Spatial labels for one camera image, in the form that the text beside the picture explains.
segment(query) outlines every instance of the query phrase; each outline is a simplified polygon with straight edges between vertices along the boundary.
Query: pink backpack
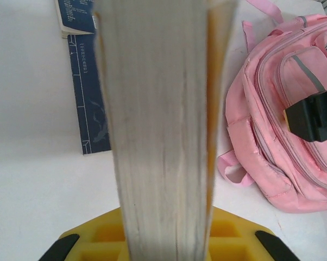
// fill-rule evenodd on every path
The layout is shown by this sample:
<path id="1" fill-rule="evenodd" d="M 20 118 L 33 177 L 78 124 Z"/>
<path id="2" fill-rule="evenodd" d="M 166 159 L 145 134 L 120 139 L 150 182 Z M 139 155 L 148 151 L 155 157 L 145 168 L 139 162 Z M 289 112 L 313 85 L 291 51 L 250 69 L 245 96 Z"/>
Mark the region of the pink backpack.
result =
<path id="1" fill-rule="evenodd" d="M 218 169 L 229 180 L 226 167 L 241 163 L 247 173 L 237 185 L 255 181 L 269 202 L 285 212 L 327 210 L 327 141 L 306 142 L 290 133 L 283 113 L 327 90 L 327 16 L 283 22 L 272 3 L 248 1 L 279 25 L 253 48 L 251 24 L 243 23 L 250 53 L 225 107 L 234 150 L 218 158 Z"/>

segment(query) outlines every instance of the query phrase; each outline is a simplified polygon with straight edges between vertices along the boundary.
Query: book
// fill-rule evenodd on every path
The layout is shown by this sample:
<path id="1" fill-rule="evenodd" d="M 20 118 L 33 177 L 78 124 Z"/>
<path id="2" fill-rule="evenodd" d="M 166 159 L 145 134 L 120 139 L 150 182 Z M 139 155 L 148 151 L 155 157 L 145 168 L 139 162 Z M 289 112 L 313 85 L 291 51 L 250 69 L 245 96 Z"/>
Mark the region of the book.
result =
<path id="1" fill-rule="evenodd" d="M 83 154 L 110 150 L 94 52 L 95 35 L 69 35 L 68 47 Z"/>
<path id="2" fill-rule="evenodd" d="M 132 261 L 207 256 L 235 3 L 95 0 L 96 60 Z"/>
<path id="3" fill-rule="evenodd" d="M 96 29 L 92 14 L 93 0 L 55 0 L 62 38 L 69 34 L 93 34 Z"/>

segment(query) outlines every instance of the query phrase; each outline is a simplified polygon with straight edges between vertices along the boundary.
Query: white surface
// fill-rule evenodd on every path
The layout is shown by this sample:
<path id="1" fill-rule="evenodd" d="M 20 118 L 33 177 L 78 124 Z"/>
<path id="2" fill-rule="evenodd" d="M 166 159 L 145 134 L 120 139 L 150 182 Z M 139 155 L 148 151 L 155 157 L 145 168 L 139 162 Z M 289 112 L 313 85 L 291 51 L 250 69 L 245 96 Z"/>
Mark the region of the white surface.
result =
<path id="1" fill-rule="evenodd" d="M 271 29 L 243 5 L 240 20 L 256 17 L 255 28 Z M 306 0 L 278 5 L 298 15 L 322 12 Z M 119 206 L 111 153 L 81 155 L 67 42 L 54 8 L 48 0 L 0 0 L 0 261 L 38 260 L 61 233 Z M 245 55 L 238 37 L 227 81 Z M 220 176 L 215 206 L 270 228 L 301 261 L 327 261 L 327 212 L 282 213 L 256 186 L 237 189 Z"/>

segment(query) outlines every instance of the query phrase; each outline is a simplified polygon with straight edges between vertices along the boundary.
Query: yellow stand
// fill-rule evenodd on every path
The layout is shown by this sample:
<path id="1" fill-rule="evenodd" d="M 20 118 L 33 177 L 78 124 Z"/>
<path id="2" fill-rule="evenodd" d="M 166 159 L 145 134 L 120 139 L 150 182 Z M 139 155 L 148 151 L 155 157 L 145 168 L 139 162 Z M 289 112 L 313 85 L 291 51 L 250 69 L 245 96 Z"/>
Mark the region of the yellow stand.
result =
<path id="1" fill-rule="evenodd" d="M 206 261 L 273 261 L 255 236 L 270 230 L 239 216 L 214 208 Z M 129 261 L 119 208 L 86 222 L 60 238 L 71 234 L 79 239 L 65 261 Z"/>

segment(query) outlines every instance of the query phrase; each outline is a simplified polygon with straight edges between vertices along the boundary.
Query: blue book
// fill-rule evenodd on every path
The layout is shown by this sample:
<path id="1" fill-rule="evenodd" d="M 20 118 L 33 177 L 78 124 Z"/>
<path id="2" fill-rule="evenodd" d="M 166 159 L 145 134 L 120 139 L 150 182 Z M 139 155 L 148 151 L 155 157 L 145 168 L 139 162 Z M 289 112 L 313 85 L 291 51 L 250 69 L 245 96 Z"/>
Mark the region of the blue book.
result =
<path id="1" fill-rule="evenodd" d="M 93 34 L 96 29 L 92 14 L 93 0 L 55 0 L 62 37 L 70 34 Z"/>
<path id="2" fill-rule="evenodd" d="M 69 35 L 67 38 L 83 154 L 110 150 L 94 38 L 94 34 Z"/>

